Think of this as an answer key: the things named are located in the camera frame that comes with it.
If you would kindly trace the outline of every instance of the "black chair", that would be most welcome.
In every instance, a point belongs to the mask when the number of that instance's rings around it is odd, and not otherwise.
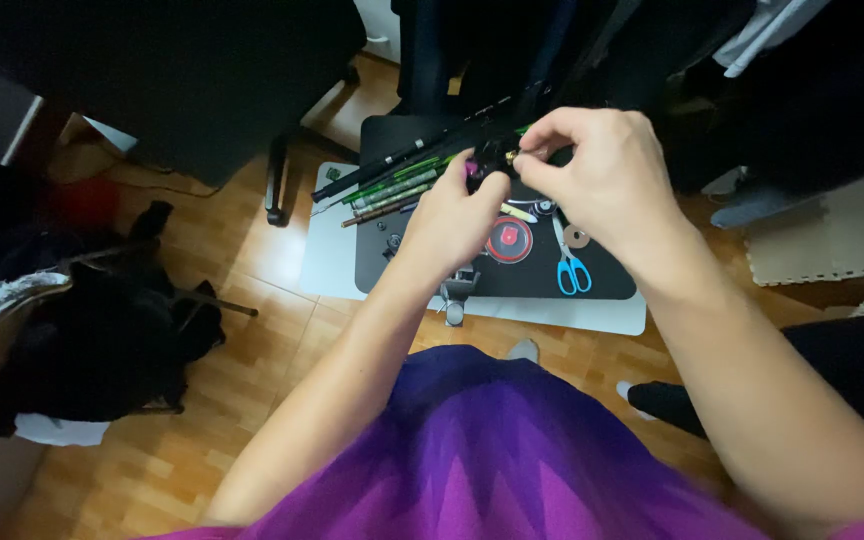
[[[285,144],[366,43],[352,0],[0,0],[0,72],[138,138],[130,156],[219,188],[271,141],[266,210]]]

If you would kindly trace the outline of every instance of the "blue scissors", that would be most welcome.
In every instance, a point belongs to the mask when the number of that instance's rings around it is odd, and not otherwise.
[[[559,220],[558,211],[552,214],[552,228],[555,229],[555,239],[558,240],[558,249],[561,250],[561,258],[558,260],[558,267],[556,267],[556,273],[558,274],[558,290],[566,296],[572,296],[576,292],[589,291],[589,289],[593,288],[593,277],[589,275],[589,270],[586,269],[586,265],[582,264],[582,261],[576,258],[576,256],[572,254],[572,251],[569,250],[569,246],[566,245],[566,235],[563,232],[562,221]],[[585,275],[584,288],[579,286],[577,275],[580,270],[582,271],[582,274]],[[569,290],[566,290],[562,285],[563,274],[568,276],[568,280],[572,283],[572,287]]]

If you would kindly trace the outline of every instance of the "black mat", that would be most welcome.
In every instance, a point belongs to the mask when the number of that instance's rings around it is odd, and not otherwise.
[[[429,136],[455,125],[456,119],[424,116],[371,116],[362,123],[362,163],[380,159],[401,148],[409,141]],[[492,126],[489,130],[504,130]],[[474,146],[479,141],[478,128],[465,129],[459,133],[451,150],[458,152]],[[511,198],[528,200],[538,198],[537,193],[522,184],[518,178],[512,179]],[[355,247],[355,287],[368,293],[376,286],[379,276],[388,261],[382,252],[392,234],[403,235],[411,213],[393,213],[357,226]],[[378,223],[382,222],[384,230]],[[582,298],[626,300],[636,293],[636,284],[625,268],[594,240],[579,250],[572,250],[592,276],[592,288],[588,292],[566,296],[556,280],[556,265],[561,252],[556,241],[552,222],[546,218],[530,224],[533,247],[529,255],[517,264],[502,264],[486,255],[475,257],[472,262],[482,273],[475,296],[498,296],[509,298]]]

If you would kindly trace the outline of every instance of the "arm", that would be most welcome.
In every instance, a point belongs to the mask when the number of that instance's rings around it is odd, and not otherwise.
[[[509,178],[489,175],[472,196],[466,151],[426,192],[398,255],[332,349],[259,429],[225,476],[204,520],[247,525],[324,467],[385,409],[439,283],[485,244]]]
[[[799,537],[863,520],[864,421],[721,270],[678,209],[648,120],[559,109],[521,146],[573,142],[565,167],[531,155],[515,167],[635,278],[732,478]]]

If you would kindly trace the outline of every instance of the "foot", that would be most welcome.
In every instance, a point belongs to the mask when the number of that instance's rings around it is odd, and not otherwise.
[[[525,359],[529,362],[539,363],[539,346],[531,339],[523,339],[515,344],[505,354],[505,360],[514,361],[516,359]]]
[[[632,386],[633,386],[632,383],[629,382],[628,380],[619,380],[618,384],[615,386],[615,391],[618,392],[619,396],[622,396],[623,400],[628,402],[629,401],[629,388],[632,388]],[[656,418],[655,416],[652,416],[648,412],[642,412],[642,411],[640,411],[634,407],[632,408],[632,410],[635,411],[635,414],[642,417],[642,419],[644,419],[644,420],[659,420],[658,418]]]

